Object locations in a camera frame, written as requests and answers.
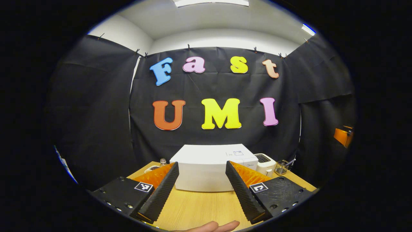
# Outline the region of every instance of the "foam letter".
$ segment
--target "foam letter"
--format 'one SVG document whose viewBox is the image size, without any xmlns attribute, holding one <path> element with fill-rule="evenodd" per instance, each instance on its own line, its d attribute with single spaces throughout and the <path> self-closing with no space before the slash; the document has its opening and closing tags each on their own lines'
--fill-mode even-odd
<svg viewBox="0 0 412 232">
<path fill-rule="evenodd" d="M 267 59 L 263 61 L 262 64 L 266 66 L 267 74 L 269 74 L 270 77 L 272 78 L 279 77 L 279 73 L 275 72 L 276 64 L 272 63 L 271 60 Z"/>
<path fill-rule="evenodd" d="M 161 130 L 175 130 L 182 124 L 183 106 L 186 104 L 183 100 L 172 101 L 175 106 L 175 120 L 168 123 L 164 120 L 164 110 L 168 103 L 166 101 L 155 101 L 154 107 L 154 124 Z"/>
<path fill-rule="evenodd" d="M 242 124 L 239 122 L 239 113 L 237 109 L 239 103 L 239 99 L 229 98 L 223 109 L 220 109 L 218 103 L 213 98 L 203 99 L 202 104 L 205 106 L 205 123 L 202 125 L 202 129 L 215 128 L 212 118 L 215 119 L 219 128 L 222 128 L 226 118 L 227 123 L 225 124 L 225 127 L 227 129 L 240 128 Z"/>
<path fill-rule="evenodd" d="M 277 125 L 279 121 L 276 119 L 275 110 L 273 108 L 275 99 L 271 97 L 264 97 L 260 99 L 260 102 L 263 104 L 263 107 L 265 109 L 265 121 L 263 122 L 263 124 L 265 126 Z"/>
<path fill-rule="evenodd" d="M 246 65 L 246 59 L 244 57 L 232 57 L 230 58 L 230 70 L 234 73 L 246 73 L 248 66 Z"/>
<path fill-rule="evenodd" d="M 202 57 L 189 57 L 186 59 L 186 62 L 190 63 L 186 63 L 183 65 L 183 70 L 185 72 L 203 73 L 206 70 L 204 68 L 205 60 Z"/>
<path fill-rule="evenodd" d="M 157 86 L 170 80 L 170 76 L 166 75 L 166 73 L 164 72 L 170 73 L 172 71 L 172 68 L 170 67 L 170 65 L 168 65 L 168 63 L 170 64 L 171 62 L 173 62 L 172 58 L 167 57 L 166 59 L 150 67 L 150 70 L 152 70 L 154 72 L 154 75 L 156 76 Z"/>
</svg>

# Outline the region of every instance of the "human hand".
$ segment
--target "human hand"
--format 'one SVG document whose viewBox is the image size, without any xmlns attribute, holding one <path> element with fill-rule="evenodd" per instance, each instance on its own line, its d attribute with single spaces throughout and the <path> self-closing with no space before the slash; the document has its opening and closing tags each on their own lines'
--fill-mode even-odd
<svg viewBox="0 0 412 232">
<path fill-rule="evenodd" d="M 219 226 L 217 222 L 211 221 L 209 223 L 204 224 L 203 226 L 199 226 L 196 228 L 188 230 L 174 230 L 172 232 L 229 232 L 238 227 L 239 224 L 240 222 L 233 221 L 228 224 Z"/>
</svg>

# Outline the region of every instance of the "wire mesh cup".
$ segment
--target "wire mesh cup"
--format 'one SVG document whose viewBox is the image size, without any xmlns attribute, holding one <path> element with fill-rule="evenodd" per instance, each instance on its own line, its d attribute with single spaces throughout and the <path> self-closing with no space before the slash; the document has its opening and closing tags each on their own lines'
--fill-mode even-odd
<svg viewBox="0 0 412 232">
<path fill-rule="evenodd" d="M 275 172 L 278 175 L 283 175 L 288 171 L 288 167 L 286 166 L 288 162 L 286 160 L 282 160 L 279 162 L 276 162 L 276 166 L 275 166 Z"/>
</svg>

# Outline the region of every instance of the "white wall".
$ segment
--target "white wall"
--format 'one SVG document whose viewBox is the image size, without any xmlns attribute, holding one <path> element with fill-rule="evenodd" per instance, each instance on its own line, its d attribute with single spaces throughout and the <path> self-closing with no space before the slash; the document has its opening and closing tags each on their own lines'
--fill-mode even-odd
<svg viewBox="0 0 412 232">
<path fill-rule="evenodd" d="M 256 31 L 239 29 L 204 29 L 178 33 L 155 40 L 149 54 L 190 47 L 236 47 L 267 52 L 290 54 L 300 44 Z"/>
<path fill-rule="evenodd" d="M 89 35 L 102 36 L 102 38 L 121 44 L 133 51 L 139 50 L 144 55 L 149 52 L 153 39 L 134 23 L 120 15 L 114 15 L 94 27 Z"/>
</svg>

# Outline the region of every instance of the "pink letter i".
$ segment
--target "pink letter i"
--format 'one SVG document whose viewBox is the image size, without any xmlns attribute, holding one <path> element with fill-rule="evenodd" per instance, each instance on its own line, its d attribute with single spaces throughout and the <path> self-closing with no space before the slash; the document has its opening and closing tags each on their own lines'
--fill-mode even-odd
<svg viewBox="0 0 412 232">
<path fill-rule="evenodd" d="M 273 108 L 275 99 L 271 97 L 264 97 L 260 99 L 260 102 L 263 104 L 263 107 L 265 109 L 265 121 L 263 122 L 263 124 L 265 126 L 277 125 L 279 121 L 275 117 L 275 110 Z"/>
</svg>

